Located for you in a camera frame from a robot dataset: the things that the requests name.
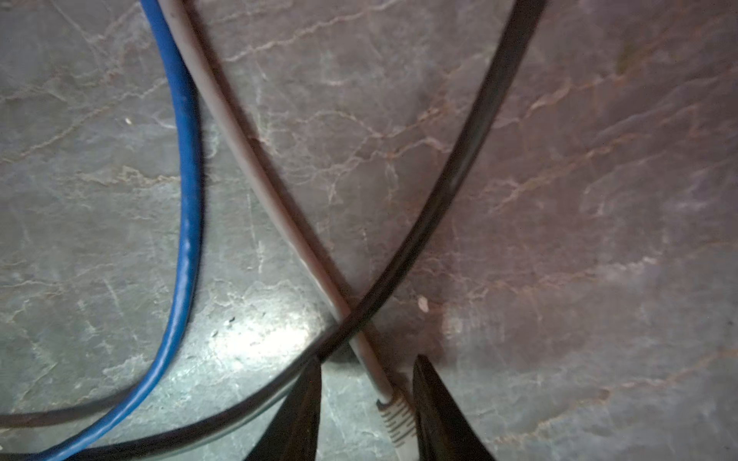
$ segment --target white speck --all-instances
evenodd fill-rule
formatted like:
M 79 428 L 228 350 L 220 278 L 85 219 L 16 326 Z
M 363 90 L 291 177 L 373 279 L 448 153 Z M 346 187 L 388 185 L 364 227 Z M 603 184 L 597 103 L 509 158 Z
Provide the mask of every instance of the white speck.
M 428 311 L 429 311 L 429 309 L 428 309 L 428 298 L 426 298 L 423 295 L 420 295 L 418 297 L 418 307 L 420 308 L 421 311 L 423 311 L 425 313 L 428 313 Z
M 328 86 L 341 86 L 345 85 L 346 80 L 324 80 L 324 82 Z
M 261 243 L 261 240 L 259 240 L 256 243 L 256 258 L 259 260 L 259 267 L 257 268 L 257 271 L 259 272 L 259 274 L 261 274 L 261 270 L 264 266 L 264 260 L 266 259 L 264 253 L 266 253 L 266 249 L 264 248 L 264 244 Z

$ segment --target blue cable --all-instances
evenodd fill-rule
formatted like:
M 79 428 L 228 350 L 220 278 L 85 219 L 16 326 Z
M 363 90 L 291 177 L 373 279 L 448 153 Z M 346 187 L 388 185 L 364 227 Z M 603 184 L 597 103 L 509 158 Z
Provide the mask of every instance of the blue cable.
M 172 362 L 187 326 L 200 261 L 202 236 L 201 142 L 197 93 L 182 56 L 172 39 L 156 0 L 142 0 L 156 44 L 164 61 L 174 105 L 182 175 L 182 218 L 172 310 L 162 345 L 146 376 L 124 401 L 87 429 L 62 443 L 27 458 L 27 461 L 61 461 L 101 438 L 134 411 L 151 393 Z

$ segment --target black cable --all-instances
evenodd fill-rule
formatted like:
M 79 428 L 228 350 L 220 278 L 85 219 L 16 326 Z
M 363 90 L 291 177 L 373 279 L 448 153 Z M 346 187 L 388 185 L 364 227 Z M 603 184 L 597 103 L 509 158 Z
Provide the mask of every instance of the black cable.
M 361 330 L 410 270 L 461 187 L 500 110 L 545 3 L 545 0 L 516 1 L 472 110 L 418 220 L 390 264 L 350 316 L 340 325 L 324 332 L 282 373 L 245 401 L 189 426 L 129 442 L 88 448 L 70 459 L 160 459 L 217 440 L 242 427 L 282 398 L 288 391 L 289 384 L 312 356 L 317 356 L 321 361 L 326 360 L 338 346 Z M 19 460 L 25 456 L 0 454 L 0 461 Z
M 131 392 L 131 390 L 133 390 L 134 386 L 126 387 L 125 389 L 112 395 L 108 395 L 107 397 L 66 408 L 46 410 L 45 412 L 3 414 L 0 415 L 0 428 L 54 426 L 56 424 L 81 420 L 117 405 L 126 397 L 126 395 L 128 395 L 129 392 Z

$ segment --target gray cable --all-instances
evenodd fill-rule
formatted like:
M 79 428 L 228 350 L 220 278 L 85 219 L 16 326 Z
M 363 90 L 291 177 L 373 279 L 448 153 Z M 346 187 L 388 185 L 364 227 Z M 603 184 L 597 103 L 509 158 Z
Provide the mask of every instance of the gray cable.
M 195 80 L 205 104 L 213 114 L 215 122 L 223 132 L 238 166 L 248 179 L 251 188 L 282 238 L 289 244 L 294 254 L 307 269 L 310 278 L 312 278 L 318 291 L 328 304 L 331 314 L 340 322 L 351 313 L 351 309 L 310 248 L 307 240 L 303 237 L 297 224 L 292 220 L 277 190 L 272 186 L 266 171 L 259 163 L 244 130 L 238 123 L 233 108 L 215 80 L 213 70 L 187 16 L 185 6 L 181 0 L 159 0 L 159 4 L 164 10 L 169 30 L 172 32 L 180 54 L 182 54 L 182 59 L 184 59 L 187 69 Z M 382 403 L 389 403 L 393 397 L 392 385 L 364 333 L 356 334 L 351 339 L 350 344 L 356 357 L 359 358 L 359 361 L 367 370 L 367 374 L 379 394 L 379 400 Z

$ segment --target gray stone surface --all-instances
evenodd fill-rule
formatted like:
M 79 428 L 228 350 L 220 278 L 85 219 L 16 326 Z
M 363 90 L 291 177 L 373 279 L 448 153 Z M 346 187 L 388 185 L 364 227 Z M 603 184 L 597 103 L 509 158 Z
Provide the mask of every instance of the gray stone surface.
M 351 299 L 409 229 L 510 0 L 191 5 Z M 168 87 L 131 0 L 0 10 L 0 412 L 134 382 L 171 296 Z M 427 354 L 501 460 L 738 457 L 738 8 L 554 0 L 483 153 L 376 316 Z M 104 443 L 257 389 L 332 321 L 207 113 L 207 234 L 184 347 Z M 418 309 L 418 298 L 430 302 Z M 324 367 L 318 454 L 391 460 L 358 365 Z M 268 418 L 181 456 L 241 459 Z M 0 432 L 45 448 L 90 420 Z

